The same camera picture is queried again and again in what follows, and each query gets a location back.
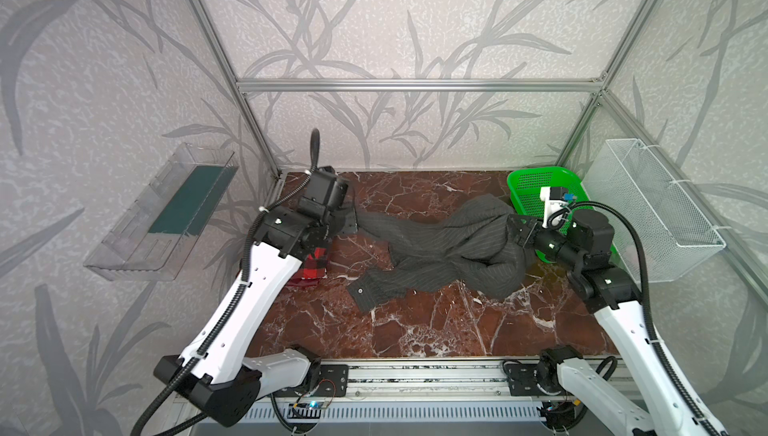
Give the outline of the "grey pinstriped long sleeve shirt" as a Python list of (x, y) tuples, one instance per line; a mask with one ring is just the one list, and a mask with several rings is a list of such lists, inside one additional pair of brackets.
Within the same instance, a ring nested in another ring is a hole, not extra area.
[(388, 244), (392, 268), (369, 268), (347, 291), (362, 312), (410, 290), (436, 292), (455, 281), (503, 300), (521, 287), (535, 259), (533, 250), (514, 241), (521, 224), (512, 206), (488, 194), (436, 223), (360, 212), (360, 232)]

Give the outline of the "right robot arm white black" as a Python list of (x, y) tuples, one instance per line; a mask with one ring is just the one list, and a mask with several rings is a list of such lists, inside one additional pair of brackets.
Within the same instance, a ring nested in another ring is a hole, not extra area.
[[(569, 284), (608, 334), (644, 404), (638, 406), (570, 347), (543, 352), (539, 384), (579, 400), (615, 435), (724, 435), (722, 422), (685, 377), (653, 322), (648, 265), (640, 236), (616, 209), (577, 202), (558, 212), (572, 217), (570, 230), (513, 214), (508, 232), (516, 244), (540, 251), (567, 270)], [(611, 263), (614, 216), (629, 232), (640, 278)]]

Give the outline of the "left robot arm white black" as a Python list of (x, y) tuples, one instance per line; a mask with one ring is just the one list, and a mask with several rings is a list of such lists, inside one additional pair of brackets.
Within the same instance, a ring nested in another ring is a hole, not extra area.
[(314, 390), (321, 359), (293, 347), (250, 357), (247, 350), (269, 309), (305, 259), (352, 226), (345, 204), (348, 183), (332, 167), (309, 170), (298, 188), (296, 208), (277, 202), (260, 208), (244, 243), (240, 271), (204, 328), (178, 355), (162, 357), (154, 369), (165, 387), (132, 430), (138, 435), (171, 395), (183, 396), (198, 415), (170, 429), (175, 435), (210, 418), (224, 427), (239, 422), (254, 402), (296, 388)]

